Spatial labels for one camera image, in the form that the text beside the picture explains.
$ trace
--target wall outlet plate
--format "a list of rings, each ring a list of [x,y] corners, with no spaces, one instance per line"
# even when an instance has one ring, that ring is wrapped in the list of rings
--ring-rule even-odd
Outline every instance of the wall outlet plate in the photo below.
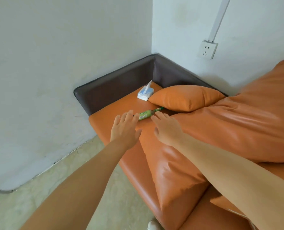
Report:
[[[198,56],[211,60],[214,56],[214,53],[216,52],[218,44],[214,42],[207,42],[203,41],[201,42],[200,49],[198,51]]]

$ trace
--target orange leather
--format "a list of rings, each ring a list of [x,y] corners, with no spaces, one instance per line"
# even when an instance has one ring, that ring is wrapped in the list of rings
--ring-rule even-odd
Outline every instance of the orange leather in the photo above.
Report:
[[[155,83],[152,83],[151,87],[155,89],[155,92],[162,89]],[[89,117],[90,124],[105,145],[110,142],[110,133],[115,116],[127,112],[130,109],[140,113],[145,110],[158,108],[158,106],[148,101],[137,98],[140,89],[106,106]],[[166,109],[164,109],[163,112],[170,115],[174,114],[174,112]],[[148,121],[151,120],[145,119],[139,121],[137,128],[143,128],[144,124]],[[204,182],[191,189],[187,189],[181,197],[172,201],[170,205],[162,211],[152,180],[152,174],[149,170],[140,142],[124,154],[119,165],[165,230],[179,229],[209,186],[208,182]]]
[[[259,163],[259,165],[266,170],[270,171],[272,174],[284,179],[284,163]],[[220,208],[223,208],[232,213],[238,214],[242,217],[246,216],[241,212],[235,205],[233,205],[227,198],[224,196],[216,197],[210,200],[214,205],[217,205]]]
[[[210,203],[220,193],[210,186],[179,230],[251,230],[248,221]]]
[[[254,162],[284,162],[284,61],[237,96],[173,117],[186,133],[205,143]],[[154,127],[151,122],[145,126],[140,141],[164,208],[205,178],[177,150],[153,137]]]
[[[210,106],[225,96],[219,91],[199,85],[174,85],[153,94],[148,100],[177,112],[191,112]]]

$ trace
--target person's left arm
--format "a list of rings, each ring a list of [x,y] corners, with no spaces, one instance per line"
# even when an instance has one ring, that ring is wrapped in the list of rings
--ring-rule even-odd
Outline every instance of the person's left arm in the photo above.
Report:
[[[139,114],[115,118],[111,142],[64,180],[31,215],[20,230],[85,230],[124,153],[138,141]]]

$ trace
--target white shoe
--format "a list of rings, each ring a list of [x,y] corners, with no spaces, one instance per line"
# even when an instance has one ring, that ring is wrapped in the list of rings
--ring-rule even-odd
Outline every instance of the white shoe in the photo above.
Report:
[[[152,220],[151,222],[148,223],[147,230],[161,230],[161,227],[157,221]]]

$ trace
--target tile floor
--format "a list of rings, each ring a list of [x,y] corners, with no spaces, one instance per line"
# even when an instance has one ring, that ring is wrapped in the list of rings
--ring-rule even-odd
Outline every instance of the tile floor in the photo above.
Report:
[[[0,230],[19,229],[65,178],[97,154],[103,146],[95,136],[17,191],[0,194]],[[117,166],[87,230],[146,230],[152,218],[152,212]]]

